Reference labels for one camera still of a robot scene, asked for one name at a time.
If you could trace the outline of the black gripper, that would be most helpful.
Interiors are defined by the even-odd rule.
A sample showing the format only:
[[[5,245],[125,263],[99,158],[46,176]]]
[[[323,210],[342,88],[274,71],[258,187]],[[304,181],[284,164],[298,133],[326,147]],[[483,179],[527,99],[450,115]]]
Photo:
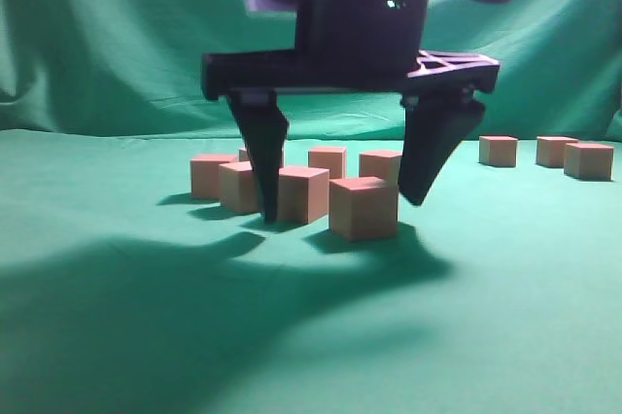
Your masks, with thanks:
[[[397,184],[409,203],[420,206],[449,156],[484,118],[486,107],[474,91],[493,91],[500,71],[482,54],[425,51],[428,5],[299,0],[292,48],[205,54],[203,94],[215,101],[232,91],[405,93]]]

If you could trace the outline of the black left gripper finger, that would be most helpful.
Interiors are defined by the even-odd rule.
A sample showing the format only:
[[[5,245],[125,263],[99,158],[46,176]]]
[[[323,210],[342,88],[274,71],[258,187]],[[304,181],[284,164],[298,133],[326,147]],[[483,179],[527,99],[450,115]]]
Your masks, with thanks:
[[[277,105],[274,91],[232,91],[229,109],[245,143],[258,186],[263,220],[278,217],[278,183],[289,122]]]

